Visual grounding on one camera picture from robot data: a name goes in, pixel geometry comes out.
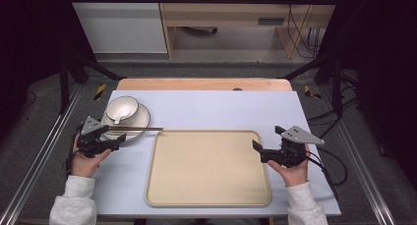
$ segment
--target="table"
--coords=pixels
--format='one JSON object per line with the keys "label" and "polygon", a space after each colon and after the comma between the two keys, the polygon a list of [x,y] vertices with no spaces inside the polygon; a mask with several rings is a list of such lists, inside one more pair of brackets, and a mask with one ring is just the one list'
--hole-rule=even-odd
{"label": "table", "polygon": [[[245,91],[231,91],[235,88]],[[280,115],[279,118],[286,122],[282,127],[289,128],[288,123],[298,125],[303,129],[309,130],[301,104],[299,103],[296,92],[291,91],[291,85],[284,80],[265,80],[265,79],[127,79],[122,80],[117,89],[113,91],[110,100],[121,95],[132,94],[139,98],[152,113],[157,113],[152,119],[153,124],[163,123],[163,127],[188,129],[203,128],[236,128],[236,124],[244,129],[253,128],[263,136],[264,145],[277,144],[276,134],[273,132],[273,118],[269,121],[269,113]],[[170,98],[181,101],[170,102],[171,104],[160,107],[162,103],[169,101]],[[210,115],[218,113],[218,110],[233,103],[246,103],[250,98],[255,102],[248,102],[250,108],[255,103],[271,104],[277,109],[283,109],[290,105],[290,108],[281,113],[271,111],[269,107],[259,105],[262,109],[259,113],[254,113],[251,118],[263,118],[262,122],[252,121],[250,118],[242,118],[246,113],[233,110],[228,113],[220,114],[221,119],[227,119],[227,123],[215,121],[205,121],[202,113]],[[208,102],[218,99],[211,108],[205,111],[194,111],[193,120],[184,120],[190,112],[180,113],[179,109],[200,109],[208,105]],[[181,119],[179,125],[175,120]],[[271,202],[263,207],[186,207],[186,208],[156,208],[151,207],[145,201],[145,192],[151,161],[152,143],[155,133],[145,132],[134,141],[125,142],[120,150],[113,152],[100,168],[93,175],[96,178],[96,186],[92,198],[97,205],[99,215],[110,215],[116,217],[130,218],[160,218],[160,217],[272,217],[285,215],[287,213],[287,198],[284,184],[280,176],[268,168],[268,175],[271,187]],[[310,149],[317,153],[314,145]],[[320,202],[327,215],[339,215],[340,210],[329,188],[325,177],[318,167],[310,167],[309,178],[312,182],[315,198]]]}
{"label": "table", "polygon": [[178,27],[274,27],[288,58],[292,58],[305,28],[326,28],[332,5],[160,3],[168,56],[172,58]]}

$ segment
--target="black cable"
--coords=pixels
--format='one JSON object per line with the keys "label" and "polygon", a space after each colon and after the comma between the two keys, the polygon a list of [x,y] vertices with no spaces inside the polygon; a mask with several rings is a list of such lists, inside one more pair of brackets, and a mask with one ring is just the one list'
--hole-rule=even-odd
{"label": "black cable", "polygon": [[289,31],[289,19],[291,18],[291,14],[292,14],[292,12],[291,12],[291,5],[288,5],[288,6],[289,6],[289,11],[288,11],[288,21],[287,21],[287,32],[288,32],[288,36],[289,36],[290,40],[292,41],[292,43],[294,44],[295,50],[297,51],[297,53],[298,53],[298,55],[299,55],[300,57],[302,57],[302,58],[309,58],[309,59],[310,59],[310,58],[314,58],[314,57],[307,57],[307,56],[303,56],[303,55],[301,54],[300,50],[298,50],[297,44],[295,43],[294,39],[292,39],[291,32]]}
{"label": "black cable", "polygon": [[311,155],[314,155],[319,160],[319,163],[323,165],[322,160],[320,159],[320,157],[317,154],[315,154],[315,153],[313,153],[311,151],[307,151],[307,152],[310,153]]}
{"label": "black cable", "polygon": [[356,90],[355,89],[355,86],[353,86],[353,85],[349,85],[349,86],[346,86],[346,87],[344,87],[341,91],[340,91],[340,93],[344,93],[346,90],[348,90],[348,89],[353,89],[354,91]]}
{"label": "black cable", "polygon": [[83,128],[83,126],[84,126],[84,123],[81,123],[79,126],[77,126],[77,128],[73,132],[73,136],[72,136],[72,139],[71,139],[70,150],[69,150],[69,153],[68,153],[68,158],[64,162],[64,164],[65,164],[65,175],[66,175],[67,178],[68,178],[69,175],[71,175],[71,170],[73,168],[74,156],[79,152],[78,149],[76,149],[74,151],[74,144],[75,144],[77,134]]}
{"label": "black cable", "polygon": [[341,119],[341,117],[339,116],[339,117],[337,117],[337,119],[334,121],[334,123],[332,124],[332,125],[330,125],[330,127],[328,127],[328,129],[324,132],[324,133],[322,133],[322,135],[321,136],[319,136],[319,139],[322,139],[328,132],[330,132],[330,130],[334,127],[334,125],[336,125],[337,124],[337,122],[339,121]]}
{"label": "black cable", "polygon": [[[349,99],[348,101],[342,103],[342,106],[344,107],[344,109],[346,109],[347,107],[351,106],[351,105],[348,105],[348,104],[354,102],[356,99],[357,99],[357,97],[353,97],[353,98]],[[335,112],[335,110],[330,110],[330,111],[328,111],[324,114],[321,114],[321,115],[318,115],[316,117],[312,117],[312,118],[307,119],[307,122],[309,122],[309,124],[313,123],[313,122],[316,122],[318,120],[324,119],[325,117],[327,117],[328,115],[331,115],[334,112]]]}
{"label": "black cable", "polygon": [[[320,45],[319,45],[320,29],[316,28],[316,33],[312,31],[313,31],[313,28],[309,28],[309,34],[307,35],[307,45],[308,45],[308,49],[313,52],[313,55],[316,58],[317,55],[319,54],[319,48],[320,48]],[[312,35],[315,37],[314,44],[310,43],[310,37]]]}
{"label": "black cable", "polygon": [[[314,52],[312,52],[312,50],[310,49],[310,47],[309,47],[309,46],[306,44],[306,42],[304,41],[304,38],[303,38],[303,35],[302,35],[301,30],[300,30],[300,29],[298,29],[297,23],[295,22],[294,17],[292,16],[291,4],[288,4],[288,9],[289,9],[289,10],[288,10],[287,31],[288,31],[289,38],[291,39],[292,43],[293,43],[293,44],[294,44],[294,46],[295,46],[295,49],[297,50],[298,54],[299,54],[301,57],[303,57],[303,58],[316,58],[315,53],[314,53]],[[302,41],[302,42],[303,42],[303,44],[304,44],[304,47],[306,47],[307,51],[308,51],[310,54],[312,54],[312,55],[313,55],[313,57],[305,57],[305,56],[301,55],[301,53],[300,53],[300,51],[298,50],[298,47],[297,47],[297,45],[296,45],[295,41],[292,39],[292,36],[291,36],[291,34],[290,34],[290,32],[289,32],[289,19],[291,19],[291,20],[292,20],[292,23],[294,24],[295,28],[297,29],[297,32],[298,32],[298,34],[299,34],[299,36],[300,36],[300,39],[301,39],[301,41]],[[304,16],[303,25],[304,25],[304,23],[306,23],[306,20],[307,20],[307,14]]]}
{"label": "black cable", "polygon": [[344,184],[347,181],[348,172],[347,172],[347,167],[343,163],[343,161],[339,157],[337,157],[335,154],[333,154],[332,152],[330,152],[330,151],[328,151],[326,149],[317,147],[317,150],[318,151],[321,151],[321,152],[324,152],[324,153],[332,156],[333,158],[335,158],[341,164],[341,166],[343,167],[344,177],[343,177],[343,179],[340,182],[338,182],[338,183],[332,183],[332,184],[335,185],[335,186],[340,186],[340,185]]}
{"label": "black cable", "polygon": [[344,24],[341,30],[337,33],[336,37],[332,40],[326,52],[323,52],[323,54],[320,55],[317,59],[309,62],[308,64],[304,65],[300,69],[294,72],[291,72],[290,74],[286,76],[283,76],[282,78],[291,81],[311,69],[321,67],[321,65],[324,62],[327,62],[328,60],[333,60],[334,57],[338,56],[342,50],[340,47],[344,44],[345,37],[347,37],[348,31],[354,28],[353,22],[357,18],[358,14],[360,14],[361,10],[366,5],[367,1],[368,0],[362,0],[360,5],[355,9],[355,11],[349,17],[347,23]]}
{"label": "black cable", "polygon": [[288,147],[288,149],[291,150],[293,153],[296,153],[297,155],[300,155],[303,158],[313,162],[314,164],[316,164],[317,166],[319,166],[322,169],[322,172],[325,175],[326,181],[328,181],[328,185],[330,186],[330,189],[333,192],[333,195],[334,195],[335,199],[338,200],[338,193],[337,193],[336,188],[334,187],[334,184],[331,182],[331,178],[330,178],[330,174],[328,173],[328,169],[321,162],[318,162],[317,160],[313,159],[312,157],[309,157],[309,156],[305,155],[304,153],[298,151],[297,149],[294,149],[294,148],[291,148],[291,147]]}
{"label": "black cable", "polygon": [[335,120],[332,121],[328,121],[328,122],[324,122],[324,123],[319,123],[319,124],[311,124],[309,126],[319,126],[319,125],[328,125],[328,124],[332,124],[334,123]]}
{"label": "black cable", "polygon": [[36,101],[36,99],[37,99],[37,95],[36,95],[34,92],[29,91],[29,92],[28,92],[28,94],[32,94],[32,95],[33,95],[33,100],[32,100],[29,104],[27,104],[27,105],[23,106],[23,107],[22,107],[22,109],[25,109],[25,108],[30,107],[31,105],[33,105],[33,104],[34,104],[34,102],[35,102],[35,101]]}
{"label": "black cable", "polygon": [[310,52],[310,54],[314,55],[314,54],[313,54],[313,52],[311,52],[311,51],[309,50],[308,46],[306,45],[306,42],[304,41],[304,38],[303,38],[303,34],[302,34],[301,30],[298,28],[297,23],[295,23],[295,19],[294,19],[294,17],[292,16],[291,4],[288,4],[288,7],[289,7],[289,16],[290,16],[290,18],[291,18],[292,24],[294,24],[295,28],[297,29],[297,32],[298,32],[298,34],[300,35],[300,39],[301,39],[301,41],[302,41],[302,42],[303,42],[303,44],[304,44],[304,47],[306,47],[306,49]]}

